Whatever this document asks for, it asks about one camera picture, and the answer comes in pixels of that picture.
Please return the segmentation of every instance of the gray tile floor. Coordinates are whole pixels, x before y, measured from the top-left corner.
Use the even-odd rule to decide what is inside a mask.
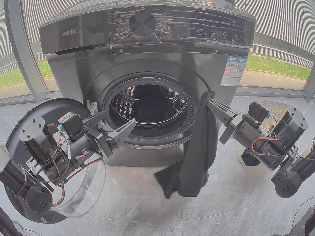
[[[263,98],[289,104],[305,114],[308,130],[297,142],[303,151],[312,142],[315,104],[304,99]],[[242,110],[253,97],[235,97],[232,107]],[[34,104],[0,107],[0,140]],[[104,191],[96,206],[85,216],[68,218],[55,225],[36,224],[18,214],[8,201],[3,186],[0,206],[24,228],[48,235],[266,235],[291,229],[297,208],[315,193],[315,175],[307,179],[289,199],[279,198],[264,166],[246,167],[238,162],[235,142],[218,145],[209,169],[209,181],[197,198],[173,194],[165,199],[153,177],[159,168],[107,167]],[[296,222],[315,201],[307,202]]]

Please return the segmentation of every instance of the washing machine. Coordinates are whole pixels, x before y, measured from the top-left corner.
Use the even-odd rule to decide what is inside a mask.
[[[231,104],[255,18],[221,0],[85,0],[39,32],[63,97],[105,110],[105,132],[136,119],[106,164],[159,167],[183,159],[204,92]]]

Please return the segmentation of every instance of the motor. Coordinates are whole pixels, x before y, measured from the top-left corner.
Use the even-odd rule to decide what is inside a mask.
[[[102,160],[103,156],[109,157],[136,126],[136,120],[132,119],[107,134],[98,127],[104,117],[105,111],[81,120],[77,113],[68,112],[58,120],[59,125],[47,125],[42,117],[28,120],[22,126],[19,138],[32,155],[26,162],[29,169],[17,165],[6,147],[2,146],[0,181],[37,213],[45,213],[58,206],[65,197],[64,184],[84,168]],[[53,126],[59,130],[54,135],[49,130]],[[85,164],[94,154],[99,159]],[[41,177],[41,172],[49,181]],[[48,183],[63,189],[62,197],[56,203],[53,203]]]
[[[281,120],[269,130],[262,127],[265,118],[271,116],[270,106],[262,100],[254,100],[249,108],[237,112],[212,99],[207,106],[226,126],[219,141],[226,144],[237,140],[245,151],[242,159],[247,166],[263,163],[271,171],[279,169],[271,181],[282,198],[294,195],[302,182],[315,172],[314,143],[300,156],[296,141],[307,129],[307,122],[300,111],[288,106]]]

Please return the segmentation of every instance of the black cloth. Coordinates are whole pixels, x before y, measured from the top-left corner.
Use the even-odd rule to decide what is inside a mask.
[[[211,91],[201,96],[195,128],[184,159],[155,173],[167,199],[175,191],[183,197],[196,197],[208,181],[207,170],[215,160],[219,135],[217,117],[207,107],[214,95],[215,92]]]

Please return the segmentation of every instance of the black garment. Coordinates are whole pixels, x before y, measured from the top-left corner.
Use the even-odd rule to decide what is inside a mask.
[[[137,122],[160,122],[174,115],[173,103],[168,100],[158,85],[136,86],[134,97],[139,99],[132,105]]]
[[[208,181],[207,170],[215,160],[219,125],[217,117],[207,107],[215,92],[205,92],[199,102],[199,112],[183,161],[155,173],[167,199],[178,191],[183,197],[196,197]]]

